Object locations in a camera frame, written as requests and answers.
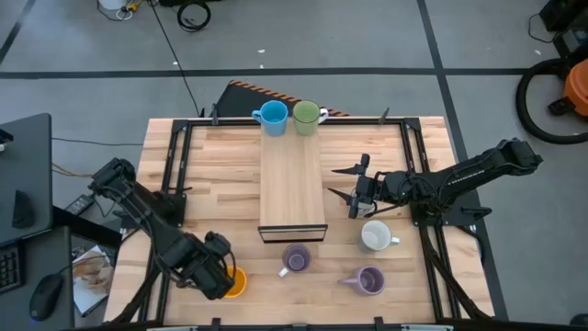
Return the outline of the black equipment case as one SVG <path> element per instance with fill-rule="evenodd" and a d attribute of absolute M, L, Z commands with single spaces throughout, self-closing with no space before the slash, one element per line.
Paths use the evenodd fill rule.
<path fill-rule="evenodd" d="M 539 11 L 552 43 L 562 58 L 588 59 L 588 0 L 548 0 Z"/>

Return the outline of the black wedge shaped object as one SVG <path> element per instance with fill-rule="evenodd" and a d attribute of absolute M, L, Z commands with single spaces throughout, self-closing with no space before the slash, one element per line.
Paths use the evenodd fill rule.
<path fill-rule="evenodd" d="M 35 223 L 35 211 L 31 197 L 24 191 L 15 192 L 12 227 L 26 229 Z"/>

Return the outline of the black metal table frame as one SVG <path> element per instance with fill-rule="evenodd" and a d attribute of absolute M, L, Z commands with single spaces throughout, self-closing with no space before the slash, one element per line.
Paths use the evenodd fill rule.
<path fill-rule="evenodd" d="M 340 197 L 329 188 L 350 191 L 355 179 L 334 173 L 369 154 L 371 171 L 406 166 L 402 138 L 410 128 L 396 120 L 335 117 L 319 128 L 323 202 L 328 225 L 321 242 L 310 242 L 311 265 L 302 273 L 280 278 L 283 244 L 265 244 L 257 231 L 260 198 L 261 129 L 234 120 L 212 125 L 198 120 L 185 134 L 182 120 L 152 119 L 148 124 L 138 170 L 147 188 L 162 185 L 169 145 L 175 145 L 175 172 L 184 172 L 187 207 L 184 228 L 197 236 L 208 231 L 225 235 L 248 284 L 237 298 L 210 301 L 199 291 L 156 282 L 148 317 L 168 325 L 387 324 L 431 322 L 433 313 L 420 234 L 410 211 L 382 213 L 379 219 L 400 238 L 398 245 L 375 254 L 357 247 L 360 219 L 351 220 Z M 386 287 L 376 296 L 361 296 L 338 280 L 363 266 L 376 266 Z"/>

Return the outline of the lavender mug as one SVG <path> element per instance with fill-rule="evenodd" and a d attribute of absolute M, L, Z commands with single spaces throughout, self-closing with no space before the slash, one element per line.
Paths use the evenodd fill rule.
<path fill-rule="evenodd" d="M 386 287 L 384 273 L 376 266 L 363 266 L 353 271 L 352 275 L 339 284 L 350 286 L 356 294 L 361 296 L 376 296 Z"/>

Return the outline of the blue mug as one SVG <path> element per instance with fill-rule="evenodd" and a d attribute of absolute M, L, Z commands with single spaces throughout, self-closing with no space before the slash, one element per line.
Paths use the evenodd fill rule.
<path fill-rule="evenodd" d="M 262 125 L 267 135 L 279 137 L 286 132 L 288 108 L 281 101 L 270 100 L 253 110 L 252 118 Z"/>

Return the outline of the black metal bar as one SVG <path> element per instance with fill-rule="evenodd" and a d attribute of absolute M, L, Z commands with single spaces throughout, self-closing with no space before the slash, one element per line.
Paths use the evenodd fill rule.
<path fill-rule="evenodd" d="M 118 249 L 122 241 L 118 231 L 92 223 L 59 207 L 52 207 L 52 222 L 54 228 L 67 226 L 73 234 L 113 249 Z"/>

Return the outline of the teal mug white inside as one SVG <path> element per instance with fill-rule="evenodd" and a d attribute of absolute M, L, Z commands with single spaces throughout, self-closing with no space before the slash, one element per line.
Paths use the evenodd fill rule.
<path fill-rule="evenodd" d="M 360 231 L 358 248 L 367 253 L 383 251 L 391 245 L 398 245 L 399 237 L 391 233 L 389 226 L 381 221 L 369 221 Z"/>

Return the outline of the black keyboard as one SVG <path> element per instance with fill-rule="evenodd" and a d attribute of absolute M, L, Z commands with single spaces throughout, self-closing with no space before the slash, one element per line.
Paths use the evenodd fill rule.
<path fill-rule="evenodd" d="M 0 247 L 0 294 L 24 285 L 23 257 L 24 250 L 18 244 Z"/>

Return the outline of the orange mug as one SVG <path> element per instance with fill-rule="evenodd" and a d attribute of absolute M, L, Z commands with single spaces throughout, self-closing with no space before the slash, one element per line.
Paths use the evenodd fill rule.
<path fill-rule="evenodd" d="M 233 286 L 226 293 L 226 298 L 236 298 L 243 294 L 247 286 L 246 273 L 239 267 L 228 266 L 228 274 L 232 276 L 234 283 Z"/>

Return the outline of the green mug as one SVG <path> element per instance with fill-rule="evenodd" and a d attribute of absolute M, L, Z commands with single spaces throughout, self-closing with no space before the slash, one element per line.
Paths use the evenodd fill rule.
<path fill-rule="evenodd" d="M 292 110 L 294 127 L 298 134 L 312 136 L 318 126 L 327 120 L 329 112 L 309 100 L 298 102 Z"/>

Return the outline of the dark gray desk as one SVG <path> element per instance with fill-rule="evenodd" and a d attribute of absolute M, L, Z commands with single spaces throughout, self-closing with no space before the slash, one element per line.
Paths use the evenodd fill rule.
<path fill-rule="evenodd" d="M 63 331 L 74 326 L 71 236 L 67 228 L 53 229 L 5 245 L 24 250 L 25 283 L 0 294 L 0 331 Z M 39 281 L 53 273 L 63 285 L 52 315 L 44 321 L 29 316 L 29 300 Z"/>
<path fill-rule="evenodd" d="M 0 154 L 0 244 L 43 232 L 52 226 L 51 116 L 47 113 L 0 124 L 14 136 Z M 35 223 L 12 227 L 15 192 L 32 200 Z"/>

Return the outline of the black computer mouse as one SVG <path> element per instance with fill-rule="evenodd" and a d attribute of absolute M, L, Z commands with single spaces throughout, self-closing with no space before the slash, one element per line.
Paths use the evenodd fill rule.
<path fill-rule="evenodd" d="M 49 318 L 60 296 L 63 285 L 63 276 L 59 273 L 49 274 L 43 277 L 29 300 L 29 316 L 35 321 L 44 321 Z"/>

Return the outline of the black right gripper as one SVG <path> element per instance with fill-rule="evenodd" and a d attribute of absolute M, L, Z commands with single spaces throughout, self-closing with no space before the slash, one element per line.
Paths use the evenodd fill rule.
<path fill-rule="evenodd" d="M 354 176 L 357 175 L 355 193 L 359 201 L 365 203 L 375 201 L 374 195 L 376 194 L 376 188 L 378 187 L 378 181 L 376 179 L 366 177 L 369 161 L 370 155 L 362 154 L 360 162 L 358 164 L 355 164 L 352 167 L 334 170 L 334 173 L 337 174 Z M 357 217 L 357 211 L 354 207 L 355 197 L 334 188 L 329 188 L 329 190 L 347 203 L 347 205 L 349 206 L 348 216 L 352 219 L 355 219 Z M 374 212 L 371 212 L 365 215 L 364 217 L 369 218 L 378 213 L 380 213 L 380 210 L 376 209 Z"/>

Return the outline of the black ramp orange striped edge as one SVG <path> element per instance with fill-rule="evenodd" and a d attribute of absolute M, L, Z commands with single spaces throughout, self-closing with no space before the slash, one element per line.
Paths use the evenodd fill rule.
<path fill-rule="evenodd" d="M 277 100 L 284 103 L 291 113 L 300 98 L 270 90 L 244 81 L 231 80 L 226 86 L 214 110 L 218 117 L 250 117 L 253 110 L 266 102 Z"/>

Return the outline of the purple and white striped mug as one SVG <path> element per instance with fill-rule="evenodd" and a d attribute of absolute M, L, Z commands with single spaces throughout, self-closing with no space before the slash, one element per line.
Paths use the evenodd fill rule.
<path fill-rule="evenodd" d="M 303 272 L 310 266 L 311 252 L 305 245 L 289 245 L 283 253 L 282 262 L 284 267 L 278 273 L 280 278 L 286 277 L 289 272 Z"/>

